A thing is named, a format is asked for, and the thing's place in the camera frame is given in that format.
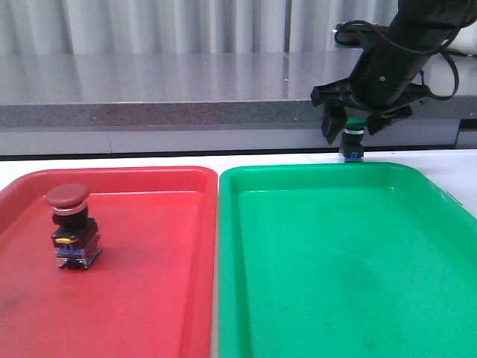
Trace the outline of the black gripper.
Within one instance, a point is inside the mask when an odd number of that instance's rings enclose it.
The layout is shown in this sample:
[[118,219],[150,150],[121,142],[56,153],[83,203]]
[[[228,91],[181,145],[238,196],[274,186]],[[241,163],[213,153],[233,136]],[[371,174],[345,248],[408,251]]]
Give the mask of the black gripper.
[[321,131],[329,145],[333,144],[336,136],[347,123],[347,108],[369,113],[367,130],[370,135],[374,135],[391,126],[395,118],[410,116],[412,114],[411,103],[429,96],[430,88],[428,86],[410,83],[392,104],[367,104],[358,98],[349,78],[315,86],[311,92],[313,106],[323,105]]

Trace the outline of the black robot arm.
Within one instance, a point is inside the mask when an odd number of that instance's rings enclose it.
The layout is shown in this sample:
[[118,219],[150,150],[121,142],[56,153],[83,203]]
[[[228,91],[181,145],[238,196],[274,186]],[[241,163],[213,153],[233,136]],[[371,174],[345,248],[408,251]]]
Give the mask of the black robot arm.
[[445,100],[413,80],[432,56],[448,58],[447,47],[475,21],[475,1],[399,1],[389,26],[364,20],[337,25],[336,43],[362,53],[348,78],[312,90],[313,105],[324,106],[321,130],[326,141],[333,143],[350,123],[348,108],[366,112],[363,125],[375,134],[411,116],[415,101]]

